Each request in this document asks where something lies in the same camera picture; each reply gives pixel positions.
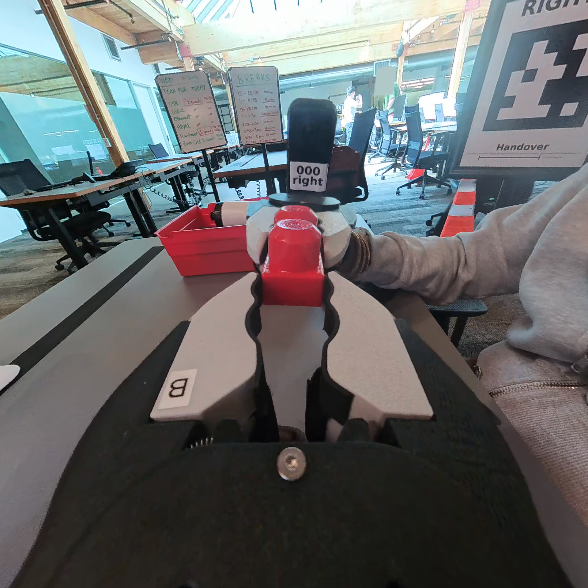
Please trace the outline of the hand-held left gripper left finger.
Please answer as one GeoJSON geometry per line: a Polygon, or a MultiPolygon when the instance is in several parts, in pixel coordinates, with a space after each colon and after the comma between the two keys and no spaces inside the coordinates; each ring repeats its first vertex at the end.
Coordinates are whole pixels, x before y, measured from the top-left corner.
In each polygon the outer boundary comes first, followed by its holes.
{"type": "Polygon", "coordinates": [[[246,313],[254,304],[257,277],[247,273],[193,315],[151,411],[152,420],[248,422],[254,413],[258,358],[246,330],[246,313]]]}

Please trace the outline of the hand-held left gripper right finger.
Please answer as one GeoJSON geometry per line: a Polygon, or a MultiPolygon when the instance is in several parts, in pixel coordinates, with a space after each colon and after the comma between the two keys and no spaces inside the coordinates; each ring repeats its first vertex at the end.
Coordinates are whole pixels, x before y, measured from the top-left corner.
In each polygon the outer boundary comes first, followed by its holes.
{"type": "Polygon", "coordinates": [[[389,418],[430,421],[434,411],[392,313],[343,278],[325,278],[325,331],[320,406],[326,439],[351,419],[373,440],[389,418]]]}

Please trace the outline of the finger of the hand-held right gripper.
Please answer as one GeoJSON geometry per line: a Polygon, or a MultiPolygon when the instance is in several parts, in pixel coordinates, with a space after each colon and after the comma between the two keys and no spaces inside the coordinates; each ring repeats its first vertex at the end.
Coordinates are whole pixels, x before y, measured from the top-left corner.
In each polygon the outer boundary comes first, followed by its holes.
{"type": "Polygon", "coordinates": [[[246,210],[246,249],[260,272],[268,254],[268,235],[275,221],[277,208],[270,202],[252,202],[246,210]]]}
{"type": "Polygon", "coordinates": [[[318,226],[322,233],[323,264],[331,269],[340,263],[349,246],[350,235],[356,226],[353,206],[318,212],[318,226]]]}

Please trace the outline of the red plug adapter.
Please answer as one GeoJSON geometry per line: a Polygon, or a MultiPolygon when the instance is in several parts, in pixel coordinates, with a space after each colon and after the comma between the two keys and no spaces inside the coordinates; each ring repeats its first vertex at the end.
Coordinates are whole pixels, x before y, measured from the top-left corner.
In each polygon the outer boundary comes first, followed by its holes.
{"type": "Polygon", "coordinates": [[[325,270],[317,215],[306,206],[287,205],[274,221],[261,270],[263,303],[320,307],[325,270]]]}

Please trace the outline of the red plastic bin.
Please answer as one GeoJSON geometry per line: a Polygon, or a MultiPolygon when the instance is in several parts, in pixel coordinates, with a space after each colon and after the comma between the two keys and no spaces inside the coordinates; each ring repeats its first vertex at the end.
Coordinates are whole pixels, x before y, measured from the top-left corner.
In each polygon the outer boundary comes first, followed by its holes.
{"type": "Polygon", "coordinates": [[[215,203],[194,206],[155,232],[183,277],[254,270],[246,249],[246,225],[215,226],[210,219],[215,203]]]}

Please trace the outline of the person's right forearm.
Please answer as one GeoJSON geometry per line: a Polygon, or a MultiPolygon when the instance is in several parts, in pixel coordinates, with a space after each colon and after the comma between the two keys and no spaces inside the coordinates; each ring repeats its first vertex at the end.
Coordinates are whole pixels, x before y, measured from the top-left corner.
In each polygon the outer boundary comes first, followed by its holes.
{"type": "Polygon", "coordinates": [[[560,198],[547,190],[524,205],[495,210],[476,230],[452,237],[366,235],[371,255],[359,279],[415,292],[433,305],[517,292],[561,207],[560,198]]]}

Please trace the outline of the white bottle black cap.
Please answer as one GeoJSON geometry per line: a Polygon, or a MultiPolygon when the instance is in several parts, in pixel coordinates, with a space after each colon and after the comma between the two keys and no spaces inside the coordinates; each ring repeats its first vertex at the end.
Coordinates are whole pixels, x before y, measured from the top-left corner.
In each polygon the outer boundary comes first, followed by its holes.
{"type": "Polygon", "coordinates": [[[217,227],[245,225],[250,204],[246,200],[217,202],[210,212],[210,219],[217,227]]]}

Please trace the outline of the brown chair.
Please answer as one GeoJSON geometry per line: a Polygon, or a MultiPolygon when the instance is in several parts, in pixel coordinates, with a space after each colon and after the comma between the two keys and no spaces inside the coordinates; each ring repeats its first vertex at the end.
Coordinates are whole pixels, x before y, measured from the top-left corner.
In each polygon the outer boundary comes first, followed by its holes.
{"type": "Polygon", "coordinates": [[[369,188],[364,155],[349,146],[334,146],[327,175],[326,195],[342,205],[365,201],[369,188]]]}

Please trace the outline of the handwritten whiteboard on stand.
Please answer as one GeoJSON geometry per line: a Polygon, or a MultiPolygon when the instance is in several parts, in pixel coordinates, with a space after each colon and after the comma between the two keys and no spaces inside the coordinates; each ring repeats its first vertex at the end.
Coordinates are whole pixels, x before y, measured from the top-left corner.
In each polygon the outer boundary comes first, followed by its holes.
{"type": "Polygon", "coordinates": [[[271,65],[231,67],[228,79],[240,143],[261,147],[267,193],[275,194],[267,145],[284,139],[278,69],[271,65]]]}
{"type": "Polygon", "coordinates": [[[225,148],[222,126],[209,75],[203,70],[159,74],[155,77],[180,152],[201,152],[216,202],[220,202],[208,151],[225,148]]]}

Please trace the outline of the black office chair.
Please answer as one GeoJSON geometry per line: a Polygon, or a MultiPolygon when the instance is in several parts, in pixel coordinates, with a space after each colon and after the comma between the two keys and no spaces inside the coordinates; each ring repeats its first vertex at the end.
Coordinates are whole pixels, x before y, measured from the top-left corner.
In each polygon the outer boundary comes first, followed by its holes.
{"type": "Polygon", "coordinates": [[[88,263],[85,254],[95,257],[104,254],[93,232],[113,222],[103,211],[104,203],[122,195],[139,228],[145,232],[142,213],[144,202],[133,180],[135,167],[124,163],[109,175],[94,178],[81,176],[61,183],[50,184],[30,159],[1,164],[1,191],[6,200],[1,206],[18,210],[31,237],[39,242],[57,240],[66,256],[57,260],[56,269],[64,269],[63,261],[70,258],[67,268],[80,269],[88,263]]]}
{"type": "Polygon", "coordinates": [[[424,199],[424,191],[428,180],[434,181],[437,187],[446,187],[447,195],[452,195],[452,185],[445,181],[442,172],[449,158],[450,139],[454,130],[438,130],[431,134],[432,144],[425,148],[420,112],[412,109],[405,113],[408,143],[403,156],[404,163],[409,164],[414,171],[422,171],[422,175],[398,186],[396,195],[400,195],[402,188],[410,188],[420,183],[422,193],[420,200],[424,199]]]}

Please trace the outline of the orange traffic cone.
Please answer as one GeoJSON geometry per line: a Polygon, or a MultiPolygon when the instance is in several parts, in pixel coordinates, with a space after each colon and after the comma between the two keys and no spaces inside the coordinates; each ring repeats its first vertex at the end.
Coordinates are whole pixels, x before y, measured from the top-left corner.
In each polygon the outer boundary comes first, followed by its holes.
{"type": "Polygon", "coordinates": [[[461,179],[440,236],[452,237],[474,231],[476,180],[461,179]]]}

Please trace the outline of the person's grey hooded jacket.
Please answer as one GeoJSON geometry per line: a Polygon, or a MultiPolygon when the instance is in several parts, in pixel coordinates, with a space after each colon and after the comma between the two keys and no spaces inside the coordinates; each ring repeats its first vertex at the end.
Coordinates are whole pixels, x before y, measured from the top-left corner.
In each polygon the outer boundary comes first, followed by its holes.
{"type": "Polygon", "coordinates": [[[472,236],[483,296],[525,311],[481,353],[482,381],[587,525],[587,166],[472,236]]]}

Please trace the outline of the framed marker sign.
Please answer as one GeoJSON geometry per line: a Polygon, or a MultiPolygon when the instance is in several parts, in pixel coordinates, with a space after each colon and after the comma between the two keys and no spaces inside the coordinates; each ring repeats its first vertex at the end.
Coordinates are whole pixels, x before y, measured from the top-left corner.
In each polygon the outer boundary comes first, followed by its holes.
{"type": "Polygon", "coordinates": [[[492,1],[454,178],[562,180],[587,162],[587,1],[492,1]]]}

